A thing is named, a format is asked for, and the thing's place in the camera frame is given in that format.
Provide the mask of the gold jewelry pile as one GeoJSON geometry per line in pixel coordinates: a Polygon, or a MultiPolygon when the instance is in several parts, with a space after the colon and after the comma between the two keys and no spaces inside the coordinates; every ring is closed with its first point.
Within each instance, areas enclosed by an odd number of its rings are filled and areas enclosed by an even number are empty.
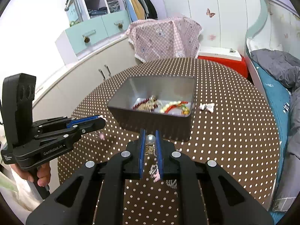
{"type": "Polygon", "coordinates": [[[162,103],[155,96],[151,96],[136,105],[136,110],[153,112],[155,109],[161,109],[162,103]]]}

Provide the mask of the white pink hair bow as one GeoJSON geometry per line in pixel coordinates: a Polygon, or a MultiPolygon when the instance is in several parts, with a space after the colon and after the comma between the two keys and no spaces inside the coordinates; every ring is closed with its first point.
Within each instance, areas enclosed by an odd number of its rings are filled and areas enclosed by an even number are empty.
{"type": "Polygon", "coordinates": [[[214,106],[215,104],[214,103],[205,103],[205,104],[200,104],[198,109],[201,110],[201,111],[208,111],[210,113],[213,113],[214,112],[214,106]]]}

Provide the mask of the pink white charm jewelry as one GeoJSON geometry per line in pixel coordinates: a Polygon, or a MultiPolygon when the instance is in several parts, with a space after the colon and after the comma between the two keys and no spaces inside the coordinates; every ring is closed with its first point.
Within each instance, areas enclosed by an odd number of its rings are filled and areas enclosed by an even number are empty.
{"type": "MultiPolygon", "coordinates": [[[[106,121],[106,118],[103,115],[100,115],[100,118],[106,121]]],[[[101,131],[98,132],[98,137],[103,141],[105,140],[105,135],[101,131]]]]}

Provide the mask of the dark metal tin box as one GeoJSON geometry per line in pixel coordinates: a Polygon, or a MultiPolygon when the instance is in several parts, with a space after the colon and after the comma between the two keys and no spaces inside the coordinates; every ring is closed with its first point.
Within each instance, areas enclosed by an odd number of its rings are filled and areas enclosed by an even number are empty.
{"type": "Polygon", "coordinates": [[[136,76],[121,85],[107,107],[125,130],[166,139],[190,138],[196,79],[187,76],[136,76]]]}

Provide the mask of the mint green drawer unit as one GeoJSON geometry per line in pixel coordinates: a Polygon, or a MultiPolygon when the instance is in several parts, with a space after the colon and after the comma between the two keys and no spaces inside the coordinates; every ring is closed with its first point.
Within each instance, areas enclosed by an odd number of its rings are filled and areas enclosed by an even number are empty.
{"type": "Polygon", "coordinates": [[[129,24],[125,11],[98,16],[69,27],[55,44],[64,64],[71,64],[119,39],[129,24]]]}

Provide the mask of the grey duvet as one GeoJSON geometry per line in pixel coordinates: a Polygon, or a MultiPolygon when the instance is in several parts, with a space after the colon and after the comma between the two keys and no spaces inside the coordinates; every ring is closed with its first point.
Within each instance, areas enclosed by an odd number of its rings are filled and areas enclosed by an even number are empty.
{"type": "Polygon", "coordinates": [[[274,212],[286,212],[299,194],[299,59],[266,48],[251,52],[279,131],[280,160],[274,212]]]}

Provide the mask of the pink checkered bear cloth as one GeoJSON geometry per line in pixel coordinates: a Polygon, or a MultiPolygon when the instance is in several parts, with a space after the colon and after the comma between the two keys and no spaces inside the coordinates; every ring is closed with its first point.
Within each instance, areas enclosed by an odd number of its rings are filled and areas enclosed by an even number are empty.
{"type": "Polygon", "coordinates": [[[143,63],[158,59],[196,58],[201,33],[201,25],[185,16],[137,20],[126,31],[135,57],[143,63]]]}

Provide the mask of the red white box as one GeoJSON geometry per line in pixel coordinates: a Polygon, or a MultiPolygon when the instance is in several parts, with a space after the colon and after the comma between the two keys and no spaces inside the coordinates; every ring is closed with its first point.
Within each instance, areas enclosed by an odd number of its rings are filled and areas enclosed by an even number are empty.
{"type": "Polygon", "coordinates": [[[245,58],[240,55],[241,59],[240,60],[235,60],[235,59],[228,59],[228,58],[222,58],[222,57],[215,57],[215,56],[203,56],[199,55],[198,59],[205,59],[205,60],[210,60],[213,62],[217,62],[219,64],[222,64],[224,66],[227,66],[239,74],[241,74],[244,78],[248,78],[248,68],[246,65],[245,58]]]}

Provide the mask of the beige cabinet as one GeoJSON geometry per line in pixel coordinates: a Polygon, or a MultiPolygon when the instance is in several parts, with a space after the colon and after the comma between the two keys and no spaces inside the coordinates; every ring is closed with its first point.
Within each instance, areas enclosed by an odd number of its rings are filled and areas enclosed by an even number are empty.
{"type": "Polygon", "coordinates": [[[51,193],[86,161],[107,161],[125,149],[131,137],[121,130],[107,104],[139,64],[141,61],[135,57],[132,44],[124,37],[69,67],[45,94],[35,95],[34,121],[62,116],[79,119],[93,115],[100,115],[106,120],[106,126],[101,130],[104,140],[99,138],[98,131],[84,134],[71,152],[50,161],[51,193]]]}

